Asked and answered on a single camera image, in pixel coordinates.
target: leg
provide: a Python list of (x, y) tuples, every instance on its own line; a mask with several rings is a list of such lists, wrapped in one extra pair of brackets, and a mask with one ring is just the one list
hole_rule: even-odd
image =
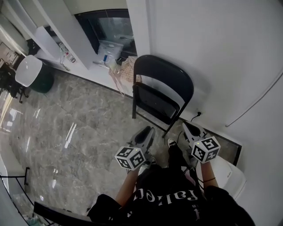
[(181, 169), (181, 166), (187, 167), (187, 162), (183, 157), (181, 149), (179, 149), (178, 144), (173, 139), (168, 139), (169, 145), (169, 168)]
[(155, 171), (161, 170), (162, 167), (157, 165), (157, 164), (153, 164), (150, 166), (149, 169), (145, 169), (139, 176), (137, 179), (137, 184), (136, 184), (136, 188), (139, 189), (140, 185), (144, 184), (144, 181), (148, 178), (148, 176), (150, 174), (152, 174)]

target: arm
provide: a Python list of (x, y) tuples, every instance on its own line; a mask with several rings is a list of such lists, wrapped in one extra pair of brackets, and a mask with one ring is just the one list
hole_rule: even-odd
[(125, 181), (120, 188), (120, 191), (118, 192), (116, 196), (116, 202), (119, 203), (122, 207), (126, 204), (128, 199), (131, 197), (134, 191), (134, 187), (136, 185), (136, 181), (138, 178), (138, 172), (140, 168), (137, 168), (136, 170), (131, 170), (127, 177), (125, 178)]
[(205, 189), (206, 187), (211, 185), (218, 187), (210, 162), (206, 162), (203, 164), (201, 163), (201, 168), (203, 175), (203, 188)]

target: gray marble tile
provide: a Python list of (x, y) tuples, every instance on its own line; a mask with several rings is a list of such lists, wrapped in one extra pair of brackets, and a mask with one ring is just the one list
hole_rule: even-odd
[[(140, 116), (132, 119), (132, 99), (61, 71), (54, 74), (54, 85), (47, 94), (31, 90), (23, 104), (17, 99), (8, 101), (9, 96), (2, 93), (0, 131), (5, 138), (0, 142), (5, 140), (11, 146), (23, 168), (31, 168), (26, 191), (33, 201), (85, 214), (99, 194), (115, 198), (126, 177), (115, 153), (138, 130), (153, 125)], [(155, 129), (149, 151), (160, 166), (166, 167), (167, 139), (177, 140), (181, 121), (165, 140), (163, 132)], [(233, 162), (236, 146), (218, 140), (220, 156)], [(187, 142), (182, 135), (179, 147), (188, 161)], [(23, 211), (29, 211), (26, 200), (20, 196), (16, 200)]]

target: window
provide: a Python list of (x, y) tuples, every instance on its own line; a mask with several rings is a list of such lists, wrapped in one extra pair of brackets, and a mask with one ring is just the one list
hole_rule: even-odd
[(96, 53), (98, 53), (100, 41), (111, 41), (123, 44), (122, 59), (137, 55), (127, 9), (92, 11), (77, 14), (75, 17)]

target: sneaker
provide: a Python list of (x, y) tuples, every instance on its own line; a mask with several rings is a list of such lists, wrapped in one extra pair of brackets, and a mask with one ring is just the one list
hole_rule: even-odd
[(154, 158), (153, 156), (151, 156), (151, 158), (152, 158), (151, 164), (152, 164), (152, 165), (156, 165), (156, 164), (157, 164), (157, 163), (156, 163), (156, 158)]
[(172, 138), (169, 138), (167, 143), (168, 143), (169, 147), (174, 146), (174, 145), (178, 145), (177, 142)]

